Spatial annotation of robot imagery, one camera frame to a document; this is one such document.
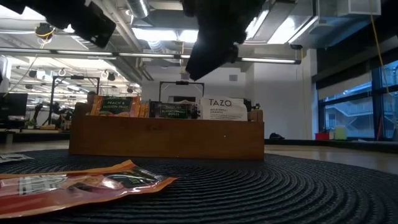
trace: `dark round rug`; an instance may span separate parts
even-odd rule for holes
[[[23,154],[35,160],[0,165],[0,173],[82,170],[131,159],[179,179],[156,194],[12,222],[398,223],[398,176],[361,167],[271,154],[264,162]]]

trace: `floor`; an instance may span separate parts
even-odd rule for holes
[[[69,141],[0,144],[0,153],[67,149],[68,145]],[[398,174],[398,154],[366,152],[323,146],[265,146],[264,152],[282,156],[337,162]]]

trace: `ceiling duct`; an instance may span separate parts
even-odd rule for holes
[[[157,54],[177,54],[177,51],[169,50],[166,48],[164,43],[160,40],[156,41],[148,41],[149,48],[153,51],[153,53]],[[179,59],[164,59],[168,62],[172,63],[180,63]]]
[[[112,44],[109,42],[108,45],[101,49],[97,47],[96,45],[92,44],[91,42],[82,39],[81,37],[78,36],[72,36],[72,38],[79,42],[81,45],[86,47],[90,51],[109,51],[109,50],[115,50],[115,48],[112,46]],[[115,67],[120,69],[121,74],[130,82],[136,82],[138,84],[141,83],[142,77],[138,71],[133,66],[130,66],[130,62],[128,62],[125,58],[117,58],[116,60],[105,60],[111,65],[114,65]]]
[[[147,0],[126,0],[130,13],[138,19],[149,15],[149,4]]]

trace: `yellow cable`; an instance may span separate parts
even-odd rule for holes
[[[182,42],[182,49],[181,49],[181,55],[183,55],[183,54],[184,54],[184,41]],[[181,58],[181,72],[180,72],[181,75],[184,74],[184,69],[182,68],[183,63],[184,63],[184,61]]]
[[[301,49],[301,63],[303,63],[304,52]],[[303,78],[302,87],[303,87],[303,109],[304,109],[304,125],[305,125],[305,137],[308,139],[308,127],[307,127],[307,110],[305,109],[305,83],[304,83],[304,66],[301,64],[301,74]]]
[[[36,34],[36,36],[38,36],[38,37],[45,37],[45,36],[48,36],[48,35],[54,33],[54,31],[55,31],[55,28],[52,29],[50,32],[48,32],[48,33],[46,33],[46,34],[41,34],[41,35],[40,35],[40,34]]]
[[[369,10],[371,11],[371,22],[372,22],[372,28],[373,28],[373,33],[374,33],[374,39],[376,41],[376,47],[377,47],[377,53],[379,55],[379,60],[380,60],[380,65],[382,68],[382,75],[383,75],[383,79],[386,83],[386,90],[387,90],[387,95],[390,99],[390,107],[391,107],[391,111],[392,111],[392,119],[394,120],[394,129],[397,129],[397,118],[396,118],[396,114],[394,111],[394,107],[392,106],[392,96],[390,94],[390,89],[388,88],[388,84],[387,84],[387,75],[386,75],[386,68],[384,67],[384,63],[383,63],[383,58],[381,56],[381,49],[380,49],[380,45],[379,45],[379,38],[377,36],[377,30],[376,30],[376,25],[374,23],[374,18],[373,18],[373,9],[372,9],[372,1],[369,0]]]
[[[45,38],[45,42],[44,42],[44,44],[42,44],[42,45],[40,46],[40,49],[43,49],[44,46],[48,43],[48,42],[46,42],[48,38],[49,38],[49,36],[47,36],[47,37]],[[20,82],[21,82],[21,81],[26,77],[26,75],[30,72],[30,69],[32,68],[32,66],[33,66],[33,64],[36,62],[36,60],[37,60],[37,54],[35,55],[35,58],[33,59],[33,62],[29,65],[29,68],[26,70],[26,72],[25,72],[25,74],[22,76],[22,78],[21,78],[10,90],[8,90],[7,93],[4,94],[2,97],[7,96],[8,93],[9,93],[10,91],[12,91],[13,89],[15,89],[15,87],[18,86],[18,85],[20,84]]]

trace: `pipe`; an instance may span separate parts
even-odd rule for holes
[[[174,50],[169,50],[165,47],[162,41],[156,40],[156,41],[148,41],[149,48],[153,51],[153,53],[157,54],[176,54],[177,51]],[[171,63],[179,63],[179,59],[164,59],[168,62]]]
[[[143,19],[149,15],[147,0],[126,0],[130,13],[137,19]]]
[[[92,0],[92,1],[103,11],[105,16],[107,16],[110,19],[113,19],[112,15],[108,12],[107,8],[104,6],[102,0]],[[113,9],[115,9],[114,6],[112,5],[112,3],[109,3],[109,1],[105,1],[105,2],[107,3],[107,5],[110,5],[109,8],[113,7]],[[132,31],[131,31],[132,36],[127,36],[127,34],[123,31],[120,24],[123,24],[123,22],[119,23],[119,24],[116,23],[116,30],[118,31],[120,36],[124,39],[124,41],[126,41],[128,46],[130,46],[133,50],[141,51],[141,46],[139,45],[138,40],[136,39],[136,37],[134,36]],[[130,63],[128,63],[125,58],[122,58],[122,60],[120,62],[123,65],[131,68],[132,71],[135,71],[135,72],[133,72],[133,74],[136,76],[136,78],[138,78],[138,80],[142,80],[142,77],[139,74],[139,70],[137,68],[134,68],[133,66],[130,66]]]
[[[132,32],[131,27],[127,26],[127,24],[123,20],[123,17],[120,15],[119,11],[116,9],[115,5],[113,4],[113,1],[105,0],[102,2],[103,2],[103,6],[105,6],[109,10],[109,13],[111,13],[112,15],[114,15],[116,17],[116,20],[118,21],[118,23],[116,23],[116,25],[117,25],[116,27],[121,26],[122,29],[125,31],[125,33],[129,36],[130,41],[126,41],[126,42],[130,45],[130,47],[133,50],[141,52],[142,51],[141,45],[140,45],[139,41],[137,40],[137,37]]]
[[[37,54],[39,57],[56,57],[58,55],[76,55],[81,57],[133,57],[133,58],[174,58],[174,59],[189,59],[190,55],[181,54],[152,54],[152,53],[134,53],[134,52],[93,52],[93,51],[82,51],[82,50],[45,50],[45,49],[23,49],[13,47],[0,47],[0,52],[14,53],[23,55]],[[257,62],[257,63],[281,63],[281,64],[292,64],[298,65],[301,60],[289,59],[289,58],[252,58],[252,57],[237,57],[237,62]]]
[[[142,58],[139,60],[136,60],[136,64],[138,64],[137,68],[141,69],[142,74],[149,80],[149,81],[154,81],[154,78],[147,72],[144,62],[142,61]]]

